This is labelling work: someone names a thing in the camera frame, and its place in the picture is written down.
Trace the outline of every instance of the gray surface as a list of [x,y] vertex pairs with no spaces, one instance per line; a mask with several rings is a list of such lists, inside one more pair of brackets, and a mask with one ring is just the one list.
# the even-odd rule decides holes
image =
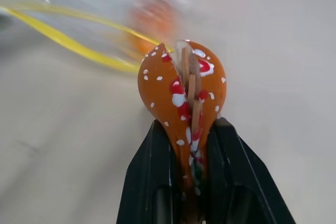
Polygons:
[[[333,223],[336,1],[193,4],[185,38],[221,58],[222,115],[264,160],[297,223]],[[114,223],[152,121],[135,79],[12,28],[0,33],[0,223]]]

